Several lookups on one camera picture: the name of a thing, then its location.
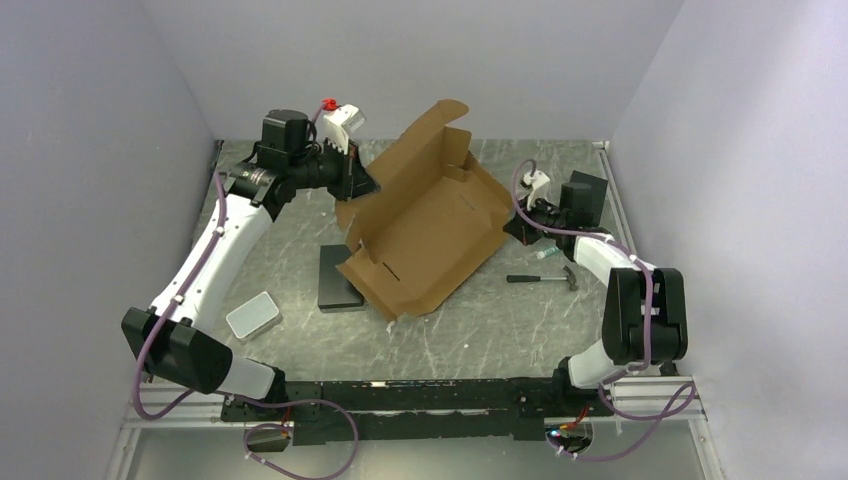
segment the small white box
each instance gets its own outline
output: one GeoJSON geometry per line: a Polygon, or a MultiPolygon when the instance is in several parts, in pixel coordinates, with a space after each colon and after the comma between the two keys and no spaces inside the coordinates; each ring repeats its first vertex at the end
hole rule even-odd
{"type": "Polygon", "coordinates": [[[262,292],[227,314],[227,323],[236,338],[244,340],[280,315],[268,292],[262,292]]]}

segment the white enclosure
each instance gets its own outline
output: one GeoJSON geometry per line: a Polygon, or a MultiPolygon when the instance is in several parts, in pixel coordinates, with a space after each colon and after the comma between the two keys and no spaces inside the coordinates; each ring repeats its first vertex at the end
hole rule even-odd
{"type": "Polygon", "coordinates": [[[610,140],[728,478],[848,478],[846,52],[840,0],[3,2],[0,476],[102,478],[213,139],[335,97],[367,138],[458,98],[476,138],[610,140]]]}
{"type": "Polygon", "coordinates": [[[476,138],[608,139],[681,0],[144,0],[217,138],[336,97],[392,138],[439,98],[476,138]]]}

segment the small tool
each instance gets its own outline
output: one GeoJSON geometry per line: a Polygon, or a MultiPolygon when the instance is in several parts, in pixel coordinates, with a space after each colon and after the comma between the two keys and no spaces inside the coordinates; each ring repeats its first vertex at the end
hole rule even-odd
{"type": "Polygon", "coordinates": [[[577,276],[574,275],[574,272],[568,268],[568,265],[562,267],[565,270],[566,276],[564,277],[543,277],[540,275],[507,275],[506,283],[531,283],[531,282],[547,282],[547,281],[566,281],[568,282],[568,289],[572,292],[576,292],[577,287],[577,276]]]}

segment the gray marble surface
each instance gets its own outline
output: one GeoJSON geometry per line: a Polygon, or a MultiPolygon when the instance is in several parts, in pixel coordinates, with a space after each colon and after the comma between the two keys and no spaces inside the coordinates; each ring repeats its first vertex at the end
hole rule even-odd
{"type": "MultiPolygon", "coordinates": [[[[371,159],[390,144],[363,142],[362,155],[371,159]]],[[[246,157],[251,146],[225,142],[219,168],[246,157]]],[[[574,169],[605,176],[590,142],[475,140],[471,151],[504,185],[515,165],[531,157],[554,186],[574,169]]],[[[214,203],[210,188],[196,235],[214,203]]],[[[609,195],[601,225],[621,238],[609,195]]],[[[316,305],[319,246],[342,241],[333,198],[323,190],[298,193],[236,276],[219,313],[216,338],[237,353],[284,369],[291,380],[548,376],[564,356],[579,353],[599,338],[605,290],[586,270],[571,265],[578,276],[577,292],[570,292],[565,282],[506,283],[507,274],[561,272],[568,262],[562,254],[544,260],[534,256],[553,244],[547,239],[531,247],[510,239],[438,310],[418,318],[401,317],[391,331],[370,307],[323,314],[316,305]],[[239,341],[224,316],[262,291],[271,295],[283,318],[239,341]]]]}

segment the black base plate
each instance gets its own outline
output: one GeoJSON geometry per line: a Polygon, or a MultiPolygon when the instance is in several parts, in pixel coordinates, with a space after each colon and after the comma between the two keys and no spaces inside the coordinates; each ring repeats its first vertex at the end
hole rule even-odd
{"type": "MultiPolygon", "coordinates": [[[[544,439],[544,419],[576,417],[586,405],[593,416],[611,412],[594,390],[570,388],[567,371],[553,378],[409,380],[386,382],[289,382],[290,399],[322,398],[352,412],[362,440],[512,436],[544,439]]],[[[292,409],[294,445],[349,441],[345,417],[332,408],[292,409]]],[[[225,422],[263,421],[237,402],[225,406],[225,422]]]]}

